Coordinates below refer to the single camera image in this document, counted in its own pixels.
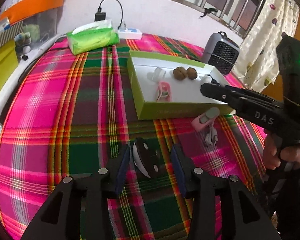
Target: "orange wall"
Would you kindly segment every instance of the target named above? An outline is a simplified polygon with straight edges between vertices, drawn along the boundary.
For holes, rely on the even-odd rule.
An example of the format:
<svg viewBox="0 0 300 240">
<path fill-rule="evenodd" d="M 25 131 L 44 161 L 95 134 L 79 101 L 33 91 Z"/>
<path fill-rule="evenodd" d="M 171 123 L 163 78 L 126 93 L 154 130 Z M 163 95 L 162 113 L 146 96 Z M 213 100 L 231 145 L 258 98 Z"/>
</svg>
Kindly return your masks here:
<svg viewBox="0 0 300 240">
<path fill-rule="evenodd" d="M 294 35 L 294 37 L 300 41 L 300 16 L 299 16 L 296 34 Z M 266 94 L 268 96 L 271 96 L 277 100 L 282 101 L 283 95 L 282 95 L 282 78 L 281 78 L 281 76 L 279 75 L 277 77 L 275 83 L 270 84 L 268 87 L 266 87 L 262 93 Z"/>
</svg>

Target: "metal screw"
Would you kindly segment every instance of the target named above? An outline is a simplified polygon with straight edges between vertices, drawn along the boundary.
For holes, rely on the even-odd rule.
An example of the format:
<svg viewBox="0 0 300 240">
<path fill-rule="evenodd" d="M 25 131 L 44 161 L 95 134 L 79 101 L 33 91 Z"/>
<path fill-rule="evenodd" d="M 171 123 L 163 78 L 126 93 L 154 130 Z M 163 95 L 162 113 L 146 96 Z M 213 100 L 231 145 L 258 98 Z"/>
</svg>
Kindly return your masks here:
<svg viewBox="0 0 300 240">
<path fill-rule="evenodd" d="M 233 182 L 237 182 L 239 180 L 239 178 L 236 175 L 230 175 L 230 180 Z"/>
<path fill-rule="evenodd" d="M 203 173 L 203 169 L 201 169 L 201 168 L 194 168 L 193 171 L 196 174 L 202 174 Z"/>
<path fill-rule="evenodd" d="M 64 183 L 69 183 L 71 180 L 72 180 L 72 178 L 70 176 L 67 176 L 67 177 L 64 177 L 62 181 Z"/>
<path fill-rule="evenodd" d="M 99 174 L 103 175 L 103 174 L 106 174 L 108 172 L 108 169 L 107 168 L 101 168 L 98 170 Z"/>
</svg>

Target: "hand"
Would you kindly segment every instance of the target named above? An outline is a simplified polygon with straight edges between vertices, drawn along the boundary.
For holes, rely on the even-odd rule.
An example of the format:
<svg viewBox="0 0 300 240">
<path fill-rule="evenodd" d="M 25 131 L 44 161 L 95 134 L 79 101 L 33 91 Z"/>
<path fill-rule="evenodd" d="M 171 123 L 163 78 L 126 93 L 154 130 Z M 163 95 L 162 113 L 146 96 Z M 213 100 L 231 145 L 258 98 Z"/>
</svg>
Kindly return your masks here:
<svg viewBox="0 0 300 240">
<path fill-rule="evenodd" d="M 271 137 L 271 134 L 269 131 L 265 130 L 265 133 L 267 134 L 265 139 L 265 147 L 263 150 L 263 164 L 267 169 L 274 170 L 275 168 L 278 168 L 280 166 L 280 159 L 278 156 L 276 156 L 277 153 L 277 147 L 275 145 L 275 142 L 273 138 Z M 300 144 L 296 146 L 290 146 L 284 148 L 281 153 L 280 157 L 282 160 L 287 162 L 294 162 L 293 169 L 299 169 L 300 168 Z"/>
</svg>

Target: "orange basket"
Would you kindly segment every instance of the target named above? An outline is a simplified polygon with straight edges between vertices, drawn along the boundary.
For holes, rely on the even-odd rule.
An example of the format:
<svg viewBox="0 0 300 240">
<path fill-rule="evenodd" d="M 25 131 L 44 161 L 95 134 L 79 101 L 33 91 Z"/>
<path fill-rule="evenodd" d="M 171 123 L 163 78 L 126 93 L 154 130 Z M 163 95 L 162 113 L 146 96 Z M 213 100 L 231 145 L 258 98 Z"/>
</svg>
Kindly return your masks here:
<svg viewBox="0 0 300 240">
<path fill-rule="evenodd" d="M 63 6 L 63 0 L 22 0 L 0 15 L 0 21 L 8 17 L 13 25 L 23 19 L 50 9 Z"/>
</svg>

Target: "yellow box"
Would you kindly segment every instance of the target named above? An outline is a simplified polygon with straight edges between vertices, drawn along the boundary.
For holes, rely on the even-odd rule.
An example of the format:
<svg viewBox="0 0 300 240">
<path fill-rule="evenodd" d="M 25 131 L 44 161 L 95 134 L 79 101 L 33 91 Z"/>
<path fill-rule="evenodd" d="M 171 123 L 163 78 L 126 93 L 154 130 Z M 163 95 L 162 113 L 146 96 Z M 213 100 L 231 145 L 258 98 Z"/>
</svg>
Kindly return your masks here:
<svg viewBox="0 0 300 240">
<path fill-rule="evenodd" d="M 14 40 L 11 40 L 0 48 L 0 91 L 19 64 L 15 47 Z"/>
</svg>

